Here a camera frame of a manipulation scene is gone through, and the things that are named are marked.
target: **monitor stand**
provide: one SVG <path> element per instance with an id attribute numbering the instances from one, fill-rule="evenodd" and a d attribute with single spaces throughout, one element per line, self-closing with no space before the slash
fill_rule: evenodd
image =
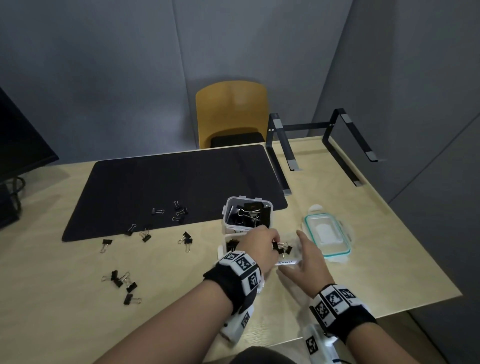
<path id="1" fill-rule="evenodd" d="M 7 185 L 0 183 L 0 229 L 14 223 L 18 218 Z"/>

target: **black seat cushion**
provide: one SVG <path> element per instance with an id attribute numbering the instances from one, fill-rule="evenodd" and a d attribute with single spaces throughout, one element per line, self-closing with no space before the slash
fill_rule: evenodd
<path id="1" fill-rule="evenodd" d="M 259 132 L 215 136 L 210 141 L 210 148 L 217 148 L 219 146 L 238 146 L 241 144 L 250 143 L 262 143 L 264 141 L 264 137 Z"/>

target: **black desk mat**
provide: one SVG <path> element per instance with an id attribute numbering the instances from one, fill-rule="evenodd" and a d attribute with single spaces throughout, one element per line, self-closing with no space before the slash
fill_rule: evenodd
<path id="1" fill-rule="evenodd" d="M 175 200 L 188 208 L 184 225 L 220 219 L 227 199 L 240 195 L 287 208 L 262 145 L 103 160 L 94 165 L 62 240 L 122 234 L 132 224 L 134 232 L 147 224 L 176 226 Z M 154 207 L 165 213 L 152 216 Z"/>

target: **black monitor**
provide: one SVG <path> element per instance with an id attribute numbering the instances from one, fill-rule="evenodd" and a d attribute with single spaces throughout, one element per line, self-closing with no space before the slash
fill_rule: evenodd
<path id="1" fill-rule="evenodd" d="M 18 176 L 55 160 L 57 155 L 0 88 L 0 228 L 19 218 L 18 193 L 25 181 Z M 8 180 L 10 187 L 4 183 Z"/>
<path id="2" fill-rule="evenodd" d="M 0 88 L 0 183 L 58 160 Z"/>

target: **wooden desk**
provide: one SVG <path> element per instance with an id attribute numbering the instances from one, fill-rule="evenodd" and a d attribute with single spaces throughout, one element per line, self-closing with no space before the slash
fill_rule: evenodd
<path id="1" fill-rule="evenodd" d="M 289 172 L 276 144 L 293 193 L 287 197 L 288 208 L 274 213 L 274 227 L 281 235 L 292 234 L 316 203 L 349 224 L 355 234 L 350 260 L 329 263 L 329 268 L 376 317 L 460 295 L 376 191 L 369 184 L 352 184 L 320 138 L 290 143 L 304 170 Z M 105 254 L 99 253 L 101 239 L 62 243 L 93 164 L 43 167 L 27 174 L 23 216 L 0 232 L 3 363 L 92 362 L 199 283 L 216 260 L 220 220 L 154 230 L 147 243 L 138 234 L 113 236 Z M 185 230 L 194 239 L 188 254 L 177 244 Z M 115 269 L 130 271 L 141 305 L 124 306 L 125 289 L 100 282 Z M 296 297 L 272 271 L 239 344 L 231 349 L 219 337 L 206 359 L 300 337 L 300 308 L 307 300 Z"/>

